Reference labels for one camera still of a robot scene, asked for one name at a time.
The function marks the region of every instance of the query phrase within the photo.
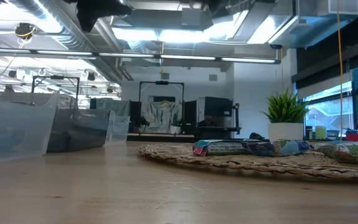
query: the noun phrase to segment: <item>plant pot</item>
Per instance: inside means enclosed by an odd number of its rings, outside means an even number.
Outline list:
[[[180,134],[180,127],[178,127],[178,126],[170,126],[170,133],[171,134]]]
[[[268,138],[271,142],[284,140],[302,140],[303,123],[270,123],[268,124]]]

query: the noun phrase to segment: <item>green plant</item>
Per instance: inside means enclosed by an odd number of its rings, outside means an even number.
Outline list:
[[[297,95],[285,93],[268,98],[268,113],[264,114],[271,123],[302,123],[303,117],[309,112],[307,102],[297,101]]]

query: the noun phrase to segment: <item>table surface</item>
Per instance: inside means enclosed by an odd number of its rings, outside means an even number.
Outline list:
[[[181,169],[139,144],[0,163],[0,223],[358,223],[358,184]]]

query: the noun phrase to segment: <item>round woven mat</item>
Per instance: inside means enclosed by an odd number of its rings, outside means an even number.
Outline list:
[[[299,156],[261,157],[253,155],[195,156],[191,144],[153,144],[139,147],[145,157],[176,164],[244,169],[272,174],[307,175],[326,179],[358,179],[358,165],[338,164],[320,152]]]

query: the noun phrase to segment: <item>window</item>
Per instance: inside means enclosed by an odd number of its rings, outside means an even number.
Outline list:
[[[308,105],[310,112],[305,116],[305,125],[325,126],[327,130],[341,129],[341,99],[329,100]],[[342,99],[342,127],[353,128],[353,101],[351,97]]]
[[[345,93],[347,91],[352,91],[352,82],[351,81],[345,82],[342,84],[342,92]],[[305,98],[305,101],[317,100],[317,99],[324,98],[327,96],[333,96],[333,95],[339,94],[339,93],[341,93],[341,85],[334,86],[327,90],[321,91],[321,92],[316,93],[311,96],[308,96]]]

